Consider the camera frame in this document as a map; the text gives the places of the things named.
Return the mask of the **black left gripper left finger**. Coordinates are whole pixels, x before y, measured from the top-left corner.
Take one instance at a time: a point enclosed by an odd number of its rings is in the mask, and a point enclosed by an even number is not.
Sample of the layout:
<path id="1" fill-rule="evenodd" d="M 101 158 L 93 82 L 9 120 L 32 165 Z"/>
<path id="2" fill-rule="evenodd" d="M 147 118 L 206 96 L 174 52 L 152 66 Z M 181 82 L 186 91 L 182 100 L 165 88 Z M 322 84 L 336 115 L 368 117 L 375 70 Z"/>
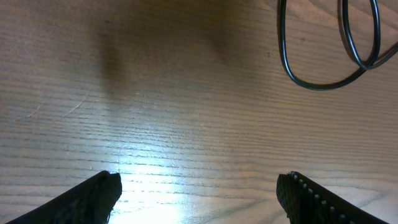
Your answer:
<path id="1" fill-rule="evenodd" d="M 121 194 L 120 174 L 104 170 L 7 224 L 106 224 Z"/>

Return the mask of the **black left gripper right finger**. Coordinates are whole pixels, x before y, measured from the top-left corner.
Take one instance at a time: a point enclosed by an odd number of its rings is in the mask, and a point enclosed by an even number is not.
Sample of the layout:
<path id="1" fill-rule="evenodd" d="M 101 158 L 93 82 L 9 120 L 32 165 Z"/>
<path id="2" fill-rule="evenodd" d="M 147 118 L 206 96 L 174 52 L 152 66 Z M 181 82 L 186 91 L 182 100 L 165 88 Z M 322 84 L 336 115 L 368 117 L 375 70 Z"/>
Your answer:
<path id="1" fill-rule="evenodd" d="M 278 176 L 276 195 L 293 224 L 386 224 L 296 171 Z"/>

